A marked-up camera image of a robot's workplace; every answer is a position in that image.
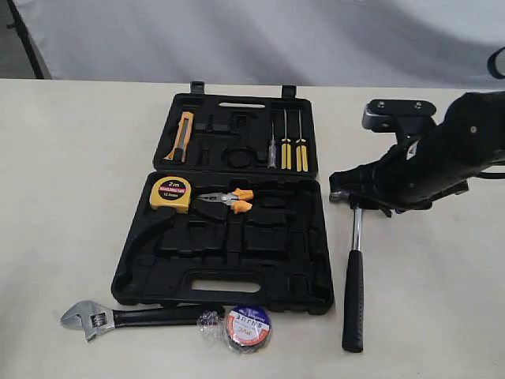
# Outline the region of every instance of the black plastic case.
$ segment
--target black plastic case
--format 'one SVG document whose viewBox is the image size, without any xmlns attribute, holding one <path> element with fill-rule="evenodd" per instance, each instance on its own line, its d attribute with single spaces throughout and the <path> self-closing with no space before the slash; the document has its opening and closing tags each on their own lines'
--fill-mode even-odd
<svg viewBox="0 0 505 379">
<path fill-rule="evenodd" d="M 112 294 L 126 305 L 180 302 L 258 305 L 270 310 L 326 313 L 333 286 L 317 174 L 310 102 L 296 99 L 296 87 L 282 87 L 281 98 L 205 95 L 201 82 L 178 94 L 170 108 L 121 260 Z M 274 122 L 277 143 L 293 142 L 292 171 L 267 167 Z M 309 172 L 296 171 L 294 142 L 298 110 L 309 150 Z M 185 163 L 163 159 L 172 149 L 183 111 L 194 114 Z M 277 146 L 278 158 L 280 146 Z M 165 176 L 191 184 L 189 213 L 153 210 L 153 184 Z M 252 209 L 230 207 L 196 196 L 209 192 L 253 190 Z M 253 282 L 258 292 L 192 289 L 195 280 Z"/>
</svg>

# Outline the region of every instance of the pliers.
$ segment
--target pliers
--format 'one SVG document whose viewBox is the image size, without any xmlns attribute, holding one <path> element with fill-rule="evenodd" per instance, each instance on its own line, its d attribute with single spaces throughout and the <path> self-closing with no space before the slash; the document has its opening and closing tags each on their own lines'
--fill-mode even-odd
<svg viewBox="0 0 505 379">
<path fill-rule="evenodd" d="M 196 197 L 197 199 L 203 201 L 209 201 L 211 203 L 224 203 L 229 205 L 230 208 L 237 213 L 244 213 L 250 210 L 253 205 L 248 203 L 246 200 L 251 200 L 254 198 L 254 192 L 250 189 L 235 189 L 234 192 L 222 193 L 204 193 Z"/>
</svg>

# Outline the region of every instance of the white table surface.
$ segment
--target white table surface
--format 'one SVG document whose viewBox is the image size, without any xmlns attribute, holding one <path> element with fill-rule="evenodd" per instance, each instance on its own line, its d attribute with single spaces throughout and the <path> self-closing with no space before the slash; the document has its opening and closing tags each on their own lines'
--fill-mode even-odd
<svg viewBox="0 0 505 379">
<path fill-rule="evenodd" d="M 0 377 L 475 378 L 505 372 L 501 181 L 429 212 L 366 212 L 365 352 L 342 351 L 352 213 L 327 201 L 328 176 L 394 142 L 360 127 L 376 97 L 427 99 L 437 119 L 462 91 L 299 88 L 312 101 L 335 288 L 324 316 L 272 313 L 270 345 L 237 356 L 196 327 L 131 328 L 86 343 L 60 316 L 110 282 L 172 97 L 187 84 L 0 80 Z M 207 93 L 279 96 L 280 87 Z"/>
</svg>

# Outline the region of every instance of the yellow tape measure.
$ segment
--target yellow tape measure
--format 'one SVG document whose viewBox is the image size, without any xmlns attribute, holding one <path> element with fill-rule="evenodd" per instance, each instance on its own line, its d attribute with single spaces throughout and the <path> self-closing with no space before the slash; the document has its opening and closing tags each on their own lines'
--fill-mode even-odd
<svg viewBox="0 0 505 379">
<path fill-rule="evenodd" d="M 187 213 L 191 200 L 191 185 L 184 178 L 166 176 L 158 180 L 151 189 L 149 203 L 154 210 L 158 207 L 175 208 L 177 213 Z"/>
</svg>

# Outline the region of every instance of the white backdrop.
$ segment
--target white backdrop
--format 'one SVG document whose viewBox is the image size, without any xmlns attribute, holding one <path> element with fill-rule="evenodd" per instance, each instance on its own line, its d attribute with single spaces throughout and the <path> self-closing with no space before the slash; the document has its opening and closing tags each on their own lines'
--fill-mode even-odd
<svg viewBox="0 0 505 379">
<path fill-rule="evenodd" d="M 54 78 L 499 88 L 503 0 L 16 0 Z"/>
</svg>

